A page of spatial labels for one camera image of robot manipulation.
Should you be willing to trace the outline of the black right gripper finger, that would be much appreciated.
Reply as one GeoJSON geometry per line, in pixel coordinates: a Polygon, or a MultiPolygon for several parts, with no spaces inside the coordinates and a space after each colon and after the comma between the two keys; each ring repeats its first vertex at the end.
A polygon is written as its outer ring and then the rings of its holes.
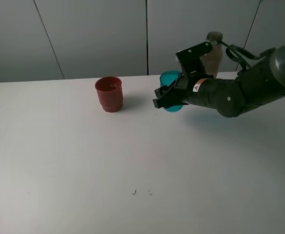
{"type": "Polygon", "coordinates": [[[160,108],[171,108],[173,106],[181,106],[181,100],[172,95],[162,95],[159,98],[153,99],[154,107],[157,109],[160,108]]]}
{"type": "Polygon", "coordinates": [[[176,97],[178,96],[178,90],[176,89],[177,80],[172,81],[169,85],[162,85],[157,88],[155,92],[156,97],[176,97]]]}

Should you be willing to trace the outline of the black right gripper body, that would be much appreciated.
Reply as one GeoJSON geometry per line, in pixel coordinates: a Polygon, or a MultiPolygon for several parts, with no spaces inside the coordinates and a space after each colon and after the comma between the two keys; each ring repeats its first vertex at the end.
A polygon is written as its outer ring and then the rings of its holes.
{"type": "Polygon", "coordinates": [[[213,78],[206,73],[201,61],[201,56],[212,51],[211,42],[204,41],[196,46],[181,50],[176,53],[182,73],[174,82],[169,91],[169,103],[167,107],[182,105],[182,98],[187,96],[187,91],[192,91],[194,85],[202,78],[213,78]]]}

